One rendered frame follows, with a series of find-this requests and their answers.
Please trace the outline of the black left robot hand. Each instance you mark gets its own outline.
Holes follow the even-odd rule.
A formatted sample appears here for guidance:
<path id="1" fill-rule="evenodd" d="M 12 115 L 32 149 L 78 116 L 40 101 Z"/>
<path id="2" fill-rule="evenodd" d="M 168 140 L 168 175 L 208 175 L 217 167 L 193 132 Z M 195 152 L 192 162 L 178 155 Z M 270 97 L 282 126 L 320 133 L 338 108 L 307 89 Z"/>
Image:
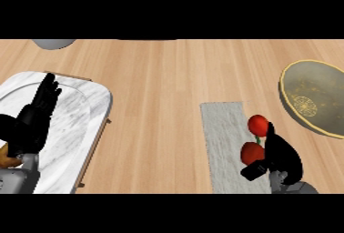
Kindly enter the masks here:
<path id="1" fill-rule="evenodd" d="M 0 139 L 7 142 L 7 156 L 37 154 L 44 147 L 48 135 L 51 112 L 62 89 L 48 73 L 38 85 L 32 102 L 16 117 L 0 114 Z"/>

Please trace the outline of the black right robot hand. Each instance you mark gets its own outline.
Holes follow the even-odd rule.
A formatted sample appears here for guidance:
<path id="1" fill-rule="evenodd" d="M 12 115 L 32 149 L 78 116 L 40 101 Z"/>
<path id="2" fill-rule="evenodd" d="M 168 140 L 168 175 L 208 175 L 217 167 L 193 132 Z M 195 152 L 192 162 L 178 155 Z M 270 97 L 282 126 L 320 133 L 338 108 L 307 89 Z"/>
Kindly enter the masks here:
<path id="1" fill-rule="evenodd" d="M 286 177 L 280 184 L 294 185 L 302 178 L 302 162 L 298 153 L 276 134 L 273 123 L 267 125 L 264 146 L 257 142 L 245 142 L 240 148 L 240 161 L 246 167 L 240 170 L 240 175 L 248 181 L 266 174 L 266 171 L 285 172 Z"/>

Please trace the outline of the grey placemat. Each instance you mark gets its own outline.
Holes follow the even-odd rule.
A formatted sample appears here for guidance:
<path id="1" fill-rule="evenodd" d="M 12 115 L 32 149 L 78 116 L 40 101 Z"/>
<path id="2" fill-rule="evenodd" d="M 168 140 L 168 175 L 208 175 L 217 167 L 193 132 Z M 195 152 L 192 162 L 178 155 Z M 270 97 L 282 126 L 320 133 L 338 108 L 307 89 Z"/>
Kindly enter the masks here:
<path id="1" fill-rule="evenodd" d="M 201 104 L 202 132 L 206 145 L 209 176 L 215 194 L 270 194 L 267 175 L 248 181 L 240 175 L 246 165 L 240 161 L 240 148 L 255 138 L 246 128 L 240 102 Z"/>

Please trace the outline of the yellow-rimmed grey bowl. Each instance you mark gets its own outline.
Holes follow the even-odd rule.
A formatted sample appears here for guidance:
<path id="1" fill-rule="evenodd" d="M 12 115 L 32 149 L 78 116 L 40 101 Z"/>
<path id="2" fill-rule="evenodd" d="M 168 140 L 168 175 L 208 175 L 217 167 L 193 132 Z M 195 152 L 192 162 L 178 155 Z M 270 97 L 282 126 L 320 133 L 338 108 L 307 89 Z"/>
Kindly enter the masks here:
<path id="1" fill-rule="evenodd" d="M 317 60 L 298 60 L 277 81 L 282 106 L 316 134 L 344 139 L 344 70 Z"/>

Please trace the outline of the white marble tray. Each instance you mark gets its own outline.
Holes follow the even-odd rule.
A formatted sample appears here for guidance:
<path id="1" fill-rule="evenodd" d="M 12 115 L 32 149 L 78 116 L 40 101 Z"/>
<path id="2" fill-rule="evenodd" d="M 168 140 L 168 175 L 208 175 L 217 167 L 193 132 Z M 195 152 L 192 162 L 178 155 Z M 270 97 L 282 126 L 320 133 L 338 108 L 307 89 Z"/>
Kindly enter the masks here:
<path id="1" fill-rule="evenodd" d="M 0 113 L 16 116 L 31 103 L 43 72 L 25 71 L 0 84 Z M 79 185 L 112 108 L 112 93 L 99 83 L 57 76 L 62 93 L 38 154 L 37 194 L 71 194 Z"/>

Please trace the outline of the brown round food item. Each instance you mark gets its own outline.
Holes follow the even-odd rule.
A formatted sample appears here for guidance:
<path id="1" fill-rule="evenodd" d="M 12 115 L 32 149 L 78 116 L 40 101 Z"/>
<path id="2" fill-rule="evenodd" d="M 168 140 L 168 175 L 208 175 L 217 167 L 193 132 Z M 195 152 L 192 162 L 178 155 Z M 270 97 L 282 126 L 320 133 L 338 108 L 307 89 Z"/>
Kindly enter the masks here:
<path id="1" fill-rule="evenodd" d="M 7 156 L 7 145 L 0 147 L 0 168 L 16 167 L 22 164 L 22 161 L 16 157 Z"/>

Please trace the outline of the grey round object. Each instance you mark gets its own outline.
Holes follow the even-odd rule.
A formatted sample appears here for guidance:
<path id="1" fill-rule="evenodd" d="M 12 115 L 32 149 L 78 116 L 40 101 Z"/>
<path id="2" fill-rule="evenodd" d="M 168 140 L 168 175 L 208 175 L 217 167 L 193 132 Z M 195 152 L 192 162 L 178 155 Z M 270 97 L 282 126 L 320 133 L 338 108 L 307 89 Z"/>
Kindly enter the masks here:
<path id="1" fill-rule="evenodd" d="M 34 43 L 41 49 L 62 49 L 75 42 L 74 39 L 34 39 Z"/>

